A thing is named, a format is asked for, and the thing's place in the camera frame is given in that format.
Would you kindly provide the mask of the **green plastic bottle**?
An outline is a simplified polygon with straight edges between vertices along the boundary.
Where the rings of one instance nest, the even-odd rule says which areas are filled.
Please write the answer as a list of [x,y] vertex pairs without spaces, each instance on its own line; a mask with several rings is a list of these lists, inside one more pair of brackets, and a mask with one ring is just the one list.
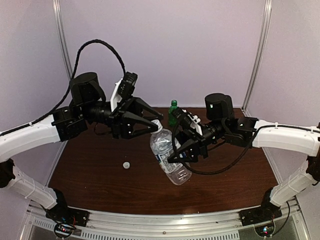
[[177,117],[174,115],[175,110],[178,108],[178,101],[173,99],[168,109],[168,125],[173,128],[177,124]]

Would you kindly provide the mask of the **clear water bottle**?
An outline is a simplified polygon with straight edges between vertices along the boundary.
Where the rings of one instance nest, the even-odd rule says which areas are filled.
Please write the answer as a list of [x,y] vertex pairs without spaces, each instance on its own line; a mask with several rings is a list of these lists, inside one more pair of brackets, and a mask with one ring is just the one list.
[[163,128],[158,119],[151,122],[156,124],[158,129],[151,133],[150,148],[168,179],[174,185],[180,186],[190,179],[192,172],[181,163],[168,162],[168,159],[174,154],[172,132],[169,129]]

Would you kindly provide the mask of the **white bottle cap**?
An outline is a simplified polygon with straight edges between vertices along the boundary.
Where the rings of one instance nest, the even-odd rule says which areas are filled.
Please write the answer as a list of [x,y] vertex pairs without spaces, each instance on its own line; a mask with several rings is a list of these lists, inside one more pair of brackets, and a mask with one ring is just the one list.
[[124,162],[122,166],[123,166],[123,168],[124,168],[124,169],[126,169],[126,170],[127,170],[127,169],[129,169],[129,168],[130,168],[130,166],[131,166],[131,165],[130,165],[130,163],[129,163],[129,162]]

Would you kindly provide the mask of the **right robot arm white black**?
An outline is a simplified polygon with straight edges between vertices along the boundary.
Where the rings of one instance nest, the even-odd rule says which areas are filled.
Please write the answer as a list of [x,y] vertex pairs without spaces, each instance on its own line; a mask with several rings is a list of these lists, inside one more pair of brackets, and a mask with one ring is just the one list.
[[235,117],[232,98],[223,93],[211,93],[204,98],[208,123],[202,124],[198,116],[176,108],[172,115],[177,123],[172,138],[181,142],[173,146],[169,163],[196,163],[198,157],[208,157],[208,146],[219,139],[230,145],[243,147],[243,152],[221,170],[206,175],[223,173],[246,154],[250,148],[275,148],[307,155],[306,161],[286,180],[265,193],[256,210],[259,220],[268,220],[286,201],[307,187],[320,181],[320,128],[272,123],[254,117]]

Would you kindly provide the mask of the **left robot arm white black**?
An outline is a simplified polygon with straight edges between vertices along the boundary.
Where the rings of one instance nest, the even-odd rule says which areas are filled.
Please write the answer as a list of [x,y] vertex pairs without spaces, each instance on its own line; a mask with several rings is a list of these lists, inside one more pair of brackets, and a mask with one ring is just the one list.
[[72,101],[34,123],[21,125],[0,134],[0,186],[13,189],[26,199],[42,205],[61,222],[72,218],[61,191],[46,187],[25,175],[12,157],[36,147],[76,138],[98,123],[110,128],[114,138],[132,139],[158,130],[153,120],[163,115],[144,100],[134,97],[137,74],[126,72],[115,84],[110,101],[100,87],[98,75],[86,72],[69,82]]

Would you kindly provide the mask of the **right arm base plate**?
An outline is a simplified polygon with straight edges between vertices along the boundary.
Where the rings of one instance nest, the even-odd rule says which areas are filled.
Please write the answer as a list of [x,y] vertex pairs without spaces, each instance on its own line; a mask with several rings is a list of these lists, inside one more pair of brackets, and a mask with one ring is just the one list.
[[239,217],[242,226],[255,225],[263,222],[272,221],[281,217],[283,214],[280,207],[273,204],[261,205],[254,208],[241,210]]

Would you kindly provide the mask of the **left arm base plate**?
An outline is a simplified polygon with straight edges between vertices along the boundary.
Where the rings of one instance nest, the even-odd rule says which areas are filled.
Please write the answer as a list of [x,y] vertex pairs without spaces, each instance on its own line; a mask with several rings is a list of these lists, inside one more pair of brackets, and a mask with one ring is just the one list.
[[86,227],[89,220],[89,212],[72,207],[55,206],[52,209],[44,209],[46,217],[54,222],[66,223],[76,227]]

